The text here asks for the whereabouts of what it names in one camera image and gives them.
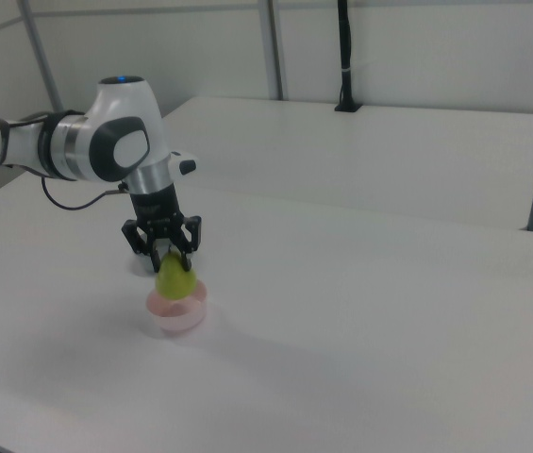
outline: white tabletop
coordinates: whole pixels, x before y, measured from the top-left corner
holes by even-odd
[[[533,452],[533,233],[178,192],[208,316],[167,338],[125,195],[65,212],[33,176],[0,190],[0,445]]]
[[[201,187],[524,228],[533,115],[194,98],[166,117]]]

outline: black pole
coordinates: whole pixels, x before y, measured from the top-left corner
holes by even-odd
[[[338,0],[338,17],[340,20],[340,53],[341,53],[341,102],[335,111],[357,111],[361,104],[352,98],[352,72],[350,57],[352,56],[352,36],[348,20],[347,0]]]

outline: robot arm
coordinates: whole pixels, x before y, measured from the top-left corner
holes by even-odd
[[[150,256],[157,271],[157,245],[165,240],[191,269],[190,255],[201,241],[201,218],[184,217],[173,183],[195,170],[196,162],[170,152],[157,100],[142,78],[101,80],[85,114],[68,110],[26,122],[0,120],[0,165],[69,181],[123,181],[137,215],[122,228],[133,251]]]

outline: plastic bowl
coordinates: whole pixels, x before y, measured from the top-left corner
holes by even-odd
[[[208,290],[201,280],[192,294],[172,300],[153,290],[146,298],[146,308],[155,323],[167,332],[181,332],[199,324],[206,315]]]

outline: green pear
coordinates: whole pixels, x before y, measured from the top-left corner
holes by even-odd
[[[196,273],[192,269],[189,272],[184,270],[180,254],[169,252],[163,257],[155,279],[159,294],[172,300],[183,299],[194,291],[196,285]]]

